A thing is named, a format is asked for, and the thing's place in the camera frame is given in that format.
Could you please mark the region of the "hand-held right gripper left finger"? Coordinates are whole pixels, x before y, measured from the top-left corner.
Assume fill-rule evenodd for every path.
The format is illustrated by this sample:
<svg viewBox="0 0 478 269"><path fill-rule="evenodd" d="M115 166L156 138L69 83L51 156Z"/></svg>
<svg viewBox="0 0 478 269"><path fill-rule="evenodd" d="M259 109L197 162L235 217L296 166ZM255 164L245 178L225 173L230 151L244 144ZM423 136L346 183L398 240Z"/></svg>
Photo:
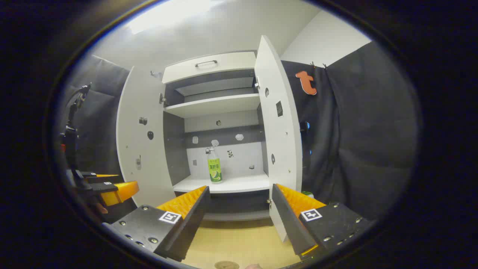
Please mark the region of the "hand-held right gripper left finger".
<svg viewBox="0 0 478 269"><path fill-rule="evenodd" d="M130 249L181 262L209 203L209 187L202 186L158 207L139 206L118 221L102 226Z"/></svg>

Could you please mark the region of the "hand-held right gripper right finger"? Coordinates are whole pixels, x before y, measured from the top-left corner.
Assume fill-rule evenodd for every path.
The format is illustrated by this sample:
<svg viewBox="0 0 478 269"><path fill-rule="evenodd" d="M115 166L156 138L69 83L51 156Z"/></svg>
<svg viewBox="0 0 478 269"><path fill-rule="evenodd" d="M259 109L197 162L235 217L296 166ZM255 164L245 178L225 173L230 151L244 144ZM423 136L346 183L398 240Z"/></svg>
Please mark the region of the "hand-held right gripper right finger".
<svg viewBox="0 0 478 269"><path fill-rule="evenodd" d="M339 202L324 204L298 191L273 184L271 207L302 260L319 260L363 235L371 222Z"/></svg>

